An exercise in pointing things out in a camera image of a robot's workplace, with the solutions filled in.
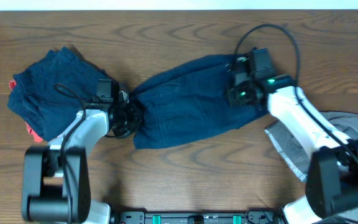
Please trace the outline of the navy blue shorts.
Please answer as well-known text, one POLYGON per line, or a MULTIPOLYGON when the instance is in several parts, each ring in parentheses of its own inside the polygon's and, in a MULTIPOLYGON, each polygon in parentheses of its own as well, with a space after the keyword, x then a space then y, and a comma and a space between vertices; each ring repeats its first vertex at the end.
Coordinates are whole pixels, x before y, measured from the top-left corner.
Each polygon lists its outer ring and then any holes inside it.
POLYGON ((234 55, 207 55, 159 73, 130 93, 143 111, 136 149, 163 149, 239 129, 267 114, 229 105, 226 88, 234 55))

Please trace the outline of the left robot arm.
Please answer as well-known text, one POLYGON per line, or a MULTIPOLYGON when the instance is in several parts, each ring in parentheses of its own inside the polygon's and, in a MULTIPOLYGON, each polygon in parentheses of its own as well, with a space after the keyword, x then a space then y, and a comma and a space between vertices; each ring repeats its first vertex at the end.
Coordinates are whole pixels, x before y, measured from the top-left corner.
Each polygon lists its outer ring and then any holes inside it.
POLYGON ((75 120, 46 146, 24 156, 21 214, 29 222, 119 223, 110 205, 91 198, 87 157, 108 132, 126 138, 142 122, 133 102, 96 101, 81 106, 75 120))

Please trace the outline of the grey shorts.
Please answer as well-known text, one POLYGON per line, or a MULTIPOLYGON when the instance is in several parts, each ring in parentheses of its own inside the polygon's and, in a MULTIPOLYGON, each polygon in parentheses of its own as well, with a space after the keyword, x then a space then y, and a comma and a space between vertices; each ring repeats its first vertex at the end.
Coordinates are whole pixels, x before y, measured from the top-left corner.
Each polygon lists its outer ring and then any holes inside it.
POLYGON ((318 223, 358 208, 358 140, 351 139, 319 111, 272 111, 310 158, 305 196, 287 204, 287 223, 318 223))

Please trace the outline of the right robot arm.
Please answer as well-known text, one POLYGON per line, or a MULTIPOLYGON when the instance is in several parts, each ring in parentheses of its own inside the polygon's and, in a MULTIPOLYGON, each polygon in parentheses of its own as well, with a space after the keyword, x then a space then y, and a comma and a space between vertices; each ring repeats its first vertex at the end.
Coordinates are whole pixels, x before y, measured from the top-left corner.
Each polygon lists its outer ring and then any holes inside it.
POLYGON ((358 223, 358 139, 338 130, 269 54, 235 57, 227 91, 232 106, 263 106, 306 155, 305 195, 282 208, 284 223, 358 223))

